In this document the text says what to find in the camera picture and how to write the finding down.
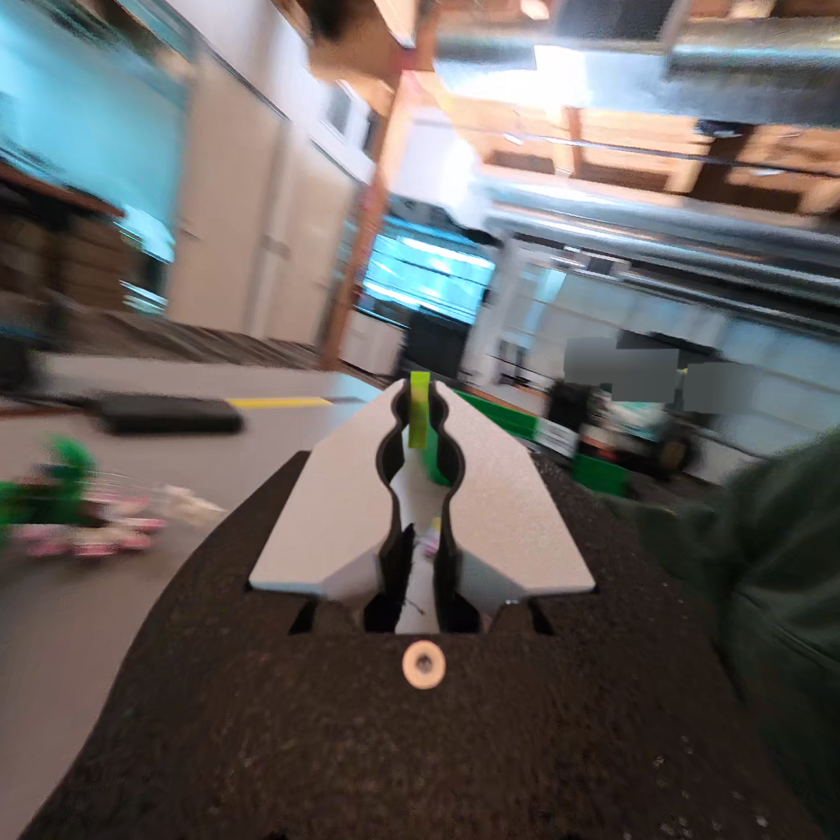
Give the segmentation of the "yellow tape strip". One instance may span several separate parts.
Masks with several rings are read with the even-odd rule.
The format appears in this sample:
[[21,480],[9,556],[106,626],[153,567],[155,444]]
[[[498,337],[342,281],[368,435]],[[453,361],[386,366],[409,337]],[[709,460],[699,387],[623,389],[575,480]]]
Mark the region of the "yellow tape strip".
[[330,399],[319,396],[246,397],[228,399],[225,402],[242,411],[330,407],[333,405]]

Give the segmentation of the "wooden post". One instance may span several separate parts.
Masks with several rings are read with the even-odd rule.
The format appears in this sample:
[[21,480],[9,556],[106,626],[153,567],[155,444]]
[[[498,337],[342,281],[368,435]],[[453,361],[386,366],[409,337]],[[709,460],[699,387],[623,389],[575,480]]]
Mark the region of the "wooden post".
[[413,112],[422,93],[417,73],[414,70],[404,71],[379,132],[373,178],[361,205],[358,231],[332,309],[327,339],[320,355],[321,371],[333,371],[339,362],[350,314],[361,295],[373,245],[390,206],[413,125]]

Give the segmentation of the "large window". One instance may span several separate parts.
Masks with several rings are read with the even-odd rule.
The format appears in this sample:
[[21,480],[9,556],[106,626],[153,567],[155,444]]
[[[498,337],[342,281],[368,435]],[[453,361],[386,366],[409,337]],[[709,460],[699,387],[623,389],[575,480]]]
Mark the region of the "large window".
[[473,324],[495,268],[495,257],[463,236],[392,220],[375,238],[362,290],[377,302]]

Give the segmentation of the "pink white lego flower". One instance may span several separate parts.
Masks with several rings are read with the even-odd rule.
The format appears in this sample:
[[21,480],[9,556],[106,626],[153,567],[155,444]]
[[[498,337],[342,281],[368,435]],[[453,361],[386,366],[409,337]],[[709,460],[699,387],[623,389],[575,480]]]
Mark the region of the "pink white lego flower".
[[11,535],[31,557],[101,560],[148,549],[165,526],[152,514],[149,497],[102,491],[85,497],[79,523],[18,524]]

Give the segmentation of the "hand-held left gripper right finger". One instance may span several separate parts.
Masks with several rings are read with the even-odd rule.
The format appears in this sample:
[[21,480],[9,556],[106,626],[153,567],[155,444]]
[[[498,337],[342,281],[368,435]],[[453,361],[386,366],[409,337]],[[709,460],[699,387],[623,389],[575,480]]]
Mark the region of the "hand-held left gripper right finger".
[[437,469],[449,488],[434,560],[440,623],[495,619],[506,605],[595,591],[529,451],[449,386],[429,386]]

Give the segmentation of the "silver air duct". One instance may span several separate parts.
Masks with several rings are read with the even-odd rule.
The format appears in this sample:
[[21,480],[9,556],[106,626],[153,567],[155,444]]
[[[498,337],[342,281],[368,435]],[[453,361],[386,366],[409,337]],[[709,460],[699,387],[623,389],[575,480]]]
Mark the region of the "silver air duct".
[[537,26],[440,28],[433,66],[446,80],[458,71],[534,71],[547,89],[589,102],[597,75],[607,83],[768,77],[799,87],[837,77],[838,60],[837,16],[736,17],[689,20],[656,38],[560,35]]

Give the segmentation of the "black mesh office chair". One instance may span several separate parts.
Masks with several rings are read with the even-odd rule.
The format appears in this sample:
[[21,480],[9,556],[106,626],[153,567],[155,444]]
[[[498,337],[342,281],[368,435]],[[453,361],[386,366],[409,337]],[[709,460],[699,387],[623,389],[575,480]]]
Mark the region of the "black mesh office chair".
[[457,380],[471,326],[429,308],[413,312],[405,331],[397,370],[400,375],[428,371]]

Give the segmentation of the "black power strip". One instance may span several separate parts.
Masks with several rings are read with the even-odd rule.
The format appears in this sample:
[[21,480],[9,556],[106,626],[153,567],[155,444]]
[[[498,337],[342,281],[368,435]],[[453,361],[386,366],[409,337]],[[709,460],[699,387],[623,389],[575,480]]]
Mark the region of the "black power strip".
[[92,404],[101,426],[117,436],[239,434],[245,420],[225,400],[174,395],[117,394]]

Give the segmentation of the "lime green lego feather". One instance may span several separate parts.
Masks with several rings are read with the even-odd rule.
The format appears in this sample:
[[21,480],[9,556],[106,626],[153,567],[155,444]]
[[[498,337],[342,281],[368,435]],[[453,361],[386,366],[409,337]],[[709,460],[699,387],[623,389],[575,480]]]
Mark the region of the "lime green lego feather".
[[410,409],[407,442],[411,449],[425,449],[427,446],[430,375],[427,371],[412,371],[410,375]]

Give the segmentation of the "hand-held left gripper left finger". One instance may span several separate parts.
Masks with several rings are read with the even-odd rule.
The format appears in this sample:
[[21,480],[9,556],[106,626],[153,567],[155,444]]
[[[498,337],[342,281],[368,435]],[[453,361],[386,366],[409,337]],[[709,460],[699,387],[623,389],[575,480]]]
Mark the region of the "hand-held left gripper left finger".
[[413,523],[393,480],[405,465],[407,380],[307,453],[248,577],[258,592],[338,602],[363,621],[397,621],[413,566]]

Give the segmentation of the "white door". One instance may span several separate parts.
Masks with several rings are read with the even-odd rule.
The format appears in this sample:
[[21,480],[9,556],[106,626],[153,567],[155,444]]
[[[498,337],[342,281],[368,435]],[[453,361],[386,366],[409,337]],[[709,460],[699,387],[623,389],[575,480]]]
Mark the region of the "white door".
[[166,317],[317,344],[360,185],[219,57],[201,55]]

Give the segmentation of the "white recycling cabinet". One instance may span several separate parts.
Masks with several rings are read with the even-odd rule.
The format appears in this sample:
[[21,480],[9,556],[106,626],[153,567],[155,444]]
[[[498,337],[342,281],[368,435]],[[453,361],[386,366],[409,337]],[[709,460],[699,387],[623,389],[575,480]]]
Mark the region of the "white recycling cabinet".
[[339,359],[370,375],[392,377],[403,346],[405,328],[370,313],[353,310]]

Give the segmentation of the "green plastic bin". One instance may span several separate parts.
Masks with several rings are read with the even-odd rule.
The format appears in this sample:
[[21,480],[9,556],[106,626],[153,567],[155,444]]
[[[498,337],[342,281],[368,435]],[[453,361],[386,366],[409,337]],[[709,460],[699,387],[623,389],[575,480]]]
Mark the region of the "green plastic bin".
[[562,430],[556,423],[522,411],[518,407],[502,405],[479,395],[461,392],[463,399],[496,425],[537,450],[567,458],[571,463],[573,480],[583,487],[615,497],[626,497],[629,472],[609,461],[588,455],[578,455],[577,433]]

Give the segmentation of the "person's green jacket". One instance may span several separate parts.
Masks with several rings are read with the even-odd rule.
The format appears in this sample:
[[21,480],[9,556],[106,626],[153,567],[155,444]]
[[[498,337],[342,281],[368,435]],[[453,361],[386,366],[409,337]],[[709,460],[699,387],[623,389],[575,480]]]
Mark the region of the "person's green jacket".
[[679,581],[764,747],[839,831],[839,432],[670,507],[597,494]]

